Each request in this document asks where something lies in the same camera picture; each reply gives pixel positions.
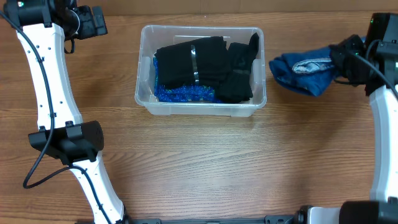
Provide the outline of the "blue denim jeans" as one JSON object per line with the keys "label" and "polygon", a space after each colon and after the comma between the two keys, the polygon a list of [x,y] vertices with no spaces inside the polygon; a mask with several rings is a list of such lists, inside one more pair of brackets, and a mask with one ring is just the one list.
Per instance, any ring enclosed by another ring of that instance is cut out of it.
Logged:
{"label": "blue denim jeans", "polygon": [[282,87],[308,96],[320,96],[341,76],[331,48],[282,54],[269,62],[274,80]]}

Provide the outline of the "black sock with band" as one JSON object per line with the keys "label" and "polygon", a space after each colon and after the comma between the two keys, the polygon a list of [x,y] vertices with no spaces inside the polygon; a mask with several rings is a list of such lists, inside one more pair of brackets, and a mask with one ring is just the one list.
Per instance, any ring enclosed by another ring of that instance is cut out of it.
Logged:
{"label": "black sock with band", "polygon": [[231,73],[228,80],[248,80],[252,72],[252,63],[259,50],[259,35],[254,33],[248,44],[233,42],[228,49]]}

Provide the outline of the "blue green sequin cloth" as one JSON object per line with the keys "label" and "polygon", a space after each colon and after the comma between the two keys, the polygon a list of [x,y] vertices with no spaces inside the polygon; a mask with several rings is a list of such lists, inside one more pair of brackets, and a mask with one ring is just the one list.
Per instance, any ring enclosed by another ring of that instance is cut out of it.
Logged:
{"label": "blue green sequin cloth", "polygon": [[155,67],[155,93],[154,95],[161,102],[168,103],[192,103],[192,102],[210,102],[222,103],[215,96],[215,89],[209,86],[183,85],[178,88],[168,89],[159,82],[158,61],[154,57],[153,64]]}

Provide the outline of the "black cloth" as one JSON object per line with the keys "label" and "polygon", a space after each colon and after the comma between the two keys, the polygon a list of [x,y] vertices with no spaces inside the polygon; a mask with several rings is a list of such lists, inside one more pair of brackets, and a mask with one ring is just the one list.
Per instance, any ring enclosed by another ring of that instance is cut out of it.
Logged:
{"label": "black cloth", "polygon": [[216,88],[231,73],[226,41],[205,37],[158,49],[159,82],[166,88],[205,85]]}

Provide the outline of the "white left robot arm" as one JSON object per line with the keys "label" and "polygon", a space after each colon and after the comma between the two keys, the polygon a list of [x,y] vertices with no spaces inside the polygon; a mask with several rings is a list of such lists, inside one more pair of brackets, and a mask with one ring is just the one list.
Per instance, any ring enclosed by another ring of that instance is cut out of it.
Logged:
{"label": "white left robot arm", "polygon": [[26,54],[37,99],[37,127],[30,145],[73,173],[95,223],[131,223],[103,161],[103,130],[86,122],[75,103],[65,42],[107,34],[102,8],[66,0],[7,0],[1,16],[16,30]]}

